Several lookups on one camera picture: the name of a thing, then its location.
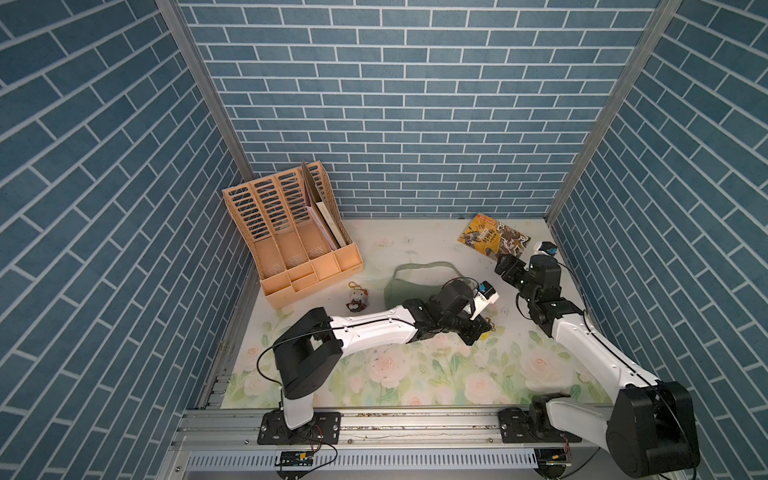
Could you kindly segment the green corduroy shoulder bag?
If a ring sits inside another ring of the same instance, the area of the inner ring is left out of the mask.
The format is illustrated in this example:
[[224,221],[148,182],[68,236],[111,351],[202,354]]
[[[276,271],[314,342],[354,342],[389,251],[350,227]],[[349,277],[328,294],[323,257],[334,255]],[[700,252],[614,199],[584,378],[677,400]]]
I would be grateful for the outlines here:
[[409,299],[426,301],[448,280],[461,276],[462,273],[446,261],[398,265],[384,288],[385,308],[394,308]]

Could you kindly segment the red white kitty charm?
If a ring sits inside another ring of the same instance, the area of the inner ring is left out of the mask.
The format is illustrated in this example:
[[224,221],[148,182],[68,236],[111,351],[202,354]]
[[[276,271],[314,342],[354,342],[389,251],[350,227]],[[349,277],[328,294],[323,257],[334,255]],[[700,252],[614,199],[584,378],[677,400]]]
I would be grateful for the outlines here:
[[368,306],[368,290],[354,281],[348,283],[350,288],[349,301],[346,303],[347,309],[352,313],[360,313]]

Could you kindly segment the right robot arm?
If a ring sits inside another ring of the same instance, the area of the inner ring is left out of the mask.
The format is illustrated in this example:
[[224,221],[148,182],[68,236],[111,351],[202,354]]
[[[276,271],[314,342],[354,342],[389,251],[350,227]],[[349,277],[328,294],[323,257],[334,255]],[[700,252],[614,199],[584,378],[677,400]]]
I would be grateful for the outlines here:
[[570,397],[550,397],[543,403],[546,421],[608,451],[632,478],[695,470],[700,450],[691,393],[641,368],[590,325],[585,312],[562,296],[553,252],[538,251],[528,262],[503,255],[495,271],[526,300],[532,321],[601,385],[612,410],[604,415]]

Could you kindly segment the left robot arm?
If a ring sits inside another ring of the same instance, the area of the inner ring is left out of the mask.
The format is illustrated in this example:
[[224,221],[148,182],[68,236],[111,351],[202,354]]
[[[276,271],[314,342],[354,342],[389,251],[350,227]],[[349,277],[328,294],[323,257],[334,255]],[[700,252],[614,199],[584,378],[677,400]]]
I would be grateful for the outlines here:
[[285,426],[297,430],[312,421],[312,395],[343,357],[441,333],[454,333],[471,346],[492,329],[482,312],[498,299],[490,283],[470,284],[459,277],[426,301],[408,299],[382,312],[344,317],[330,316],[323,307],[310,310],[271,347]]

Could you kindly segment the colourful comic booklet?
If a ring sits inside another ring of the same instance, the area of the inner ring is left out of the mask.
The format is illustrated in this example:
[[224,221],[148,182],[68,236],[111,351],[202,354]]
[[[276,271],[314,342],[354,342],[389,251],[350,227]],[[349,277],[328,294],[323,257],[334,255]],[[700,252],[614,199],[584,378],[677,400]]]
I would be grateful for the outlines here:
[[530,237],[487,215],[477,214],[460,234],[458,241],[497,260],[503,255],[519,257]]

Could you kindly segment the floral table mat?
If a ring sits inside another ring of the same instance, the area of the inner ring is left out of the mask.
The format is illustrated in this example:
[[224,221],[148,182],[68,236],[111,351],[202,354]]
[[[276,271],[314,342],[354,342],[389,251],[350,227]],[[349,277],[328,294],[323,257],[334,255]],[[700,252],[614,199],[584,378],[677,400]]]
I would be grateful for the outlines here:
[[315,307],[346,314],[350,281],[368,290],[369,311],[381,311],[396,266],[436,261],[496,288],[498,301],[484,311],[494,329],[472,346],[449,333],[345,357],[316,391],[316,408],[515,405],[556,392],[583,403],[607,402],[587,369],[528,319],[516,290],[495,274],[495,261],[458,241],[465,221],[349,219],[345,225],[361,253],[362,272],[281,309],[258,298],[233,368],[217,386],[216,406],[275,408],[280,393],[270,346],[288,327]]

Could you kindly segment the right electronics box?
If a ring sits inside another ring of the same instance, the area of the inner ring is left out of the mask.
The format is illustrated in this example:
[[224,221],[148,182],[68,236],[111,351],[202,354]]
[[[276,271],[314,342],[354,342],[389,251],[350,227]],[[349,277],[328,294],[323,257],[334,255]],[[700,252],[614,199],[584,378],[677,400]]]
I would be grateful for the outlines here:
[[560,479],[572,464],[569,454],[562,448],[535,449],[534,454],[534,472],[543,479]]

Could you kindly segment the beige file folder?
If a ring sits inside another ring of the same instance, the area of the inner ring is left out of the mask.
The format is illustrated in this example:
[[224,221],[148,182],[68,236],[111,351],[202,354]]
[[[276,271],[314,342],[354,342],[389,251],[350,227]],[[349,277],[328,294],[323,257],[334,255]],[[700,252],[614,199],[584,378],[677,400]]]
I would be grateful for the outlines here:
[[308,164],[306,162],[303,162],[301,164],[301,170],[302,170],[303,182],[304,182],[304,178],[305,177],[308,177],[310,180],[314,180],[315,181],[317,189],[320,192],[321,201],[324,204],[324,207],[322,207],[322,212],[326,215],[326,219],[330,223],[330,228],[332,229],[332,232],[335,234],[335,236],[337,238],[337,241],[339,243],[339,248],[345,247],[347,245],[347,241],[346,241],[346,238],[344,237],[344,234],[342,232],[342,228],[341,228],[340,224],[336,221],[335,217],[333,216],[331,205],[325,199],[323,194],[321,193],[321,191],[319,189],[319,185],[318,185],[317,181],[315,180],[314,174],[312,173],[312,171],[310,170],[310,168],[309,168],[309,166],[308,166]]

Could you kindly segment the pink file folder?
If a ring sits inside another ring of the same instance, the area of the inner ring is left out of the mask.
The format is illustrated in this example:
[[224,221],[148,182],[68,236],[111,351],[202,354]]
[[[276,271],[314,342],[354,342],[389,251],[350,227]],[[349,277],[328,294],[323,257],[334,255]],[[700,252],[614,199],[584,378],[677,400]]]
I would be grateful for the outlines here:
[[332,229],[330,228],[330,223],[326,219],[326,215],[322,212],[322,207],[324,207],[324,204],[321,201],[320,192],[317,189],[316,183],[314,180],[310,180],[308,177],[304,178],[304,191],[305,191],[305,208],[313,220],[313,222],[317,225],[320,233],[322,234],[323,238],[327,241],[329,247],[332,250],[336,250],[339,248],[339,243],[337,241],[337,238],[335,234],[332,232]]

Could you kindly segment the green circuit board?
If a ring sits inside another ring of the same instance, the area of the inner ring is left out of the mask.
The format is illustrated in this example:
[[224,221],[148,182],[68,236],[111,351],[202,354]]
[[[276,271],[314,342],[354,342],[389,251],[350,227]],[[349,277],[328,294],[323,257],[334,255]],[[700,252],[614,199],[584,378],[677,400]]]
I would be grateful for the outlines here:
[[309,469],[314,466],[312,451],[282,451],[276,461],[279,470],[286,468]]

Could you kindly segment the peach plastic file organizer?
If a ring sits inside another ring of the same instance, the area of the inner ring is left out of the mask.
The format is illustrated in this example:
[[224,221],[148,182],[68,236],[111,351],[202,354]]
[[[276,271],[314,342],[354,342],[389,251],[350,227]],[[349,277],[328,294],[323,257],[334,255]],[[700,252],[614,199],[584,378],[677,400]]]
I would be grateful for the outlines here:
[[263,294],[275,309],[363,270],[324,166],[308,166],[342,228],[345,247],[332,250],[307,213],[301,166],[223,191],[230,216],[254,258]]

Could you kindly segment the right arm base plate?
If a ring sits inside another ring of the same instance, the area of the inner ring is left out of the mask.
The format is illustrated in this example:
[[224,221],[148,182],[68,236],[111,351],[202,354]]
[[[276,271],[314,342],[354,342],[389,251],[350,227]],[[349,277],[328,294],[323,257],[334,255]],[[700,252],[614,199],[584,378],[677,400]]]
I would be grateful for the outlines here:
[[510,443],[580,443],[582,438],[572,433],[555,429],[549,421],[546,405],[550,400],[569,398],[560,393],[537,395],[527,410],[508,407],[498,412],[501,439]]

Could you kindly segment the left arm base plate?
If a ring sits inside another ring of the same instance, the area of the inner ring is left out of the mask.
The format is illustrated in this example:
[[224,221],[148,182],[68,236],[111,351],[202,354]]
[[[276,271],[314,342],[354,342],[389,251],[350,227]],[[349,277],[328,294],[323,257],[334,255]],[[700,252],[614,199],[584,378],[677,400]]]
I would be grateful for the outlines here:
[[257,443],[259,445],[298,445],[327,443],[336,445],[339,440],[342,415],[340,412],[315,412],[305,425],[290,429],[283,412],[275,409],[262,417]]

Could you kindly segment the aluminium mounting rail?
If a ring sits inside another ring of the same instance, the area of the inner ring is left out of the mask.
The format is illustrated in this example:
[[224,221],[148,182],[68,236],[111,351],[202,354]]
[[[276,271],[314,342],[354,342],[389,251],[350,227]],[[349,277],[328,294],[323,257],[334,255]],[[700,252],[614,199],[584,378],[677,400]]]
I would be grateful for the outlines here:
[[[336,448],[503,448],[499,406],[340,408]],[[260,450],[266,409],[187,410],[171,451]]]

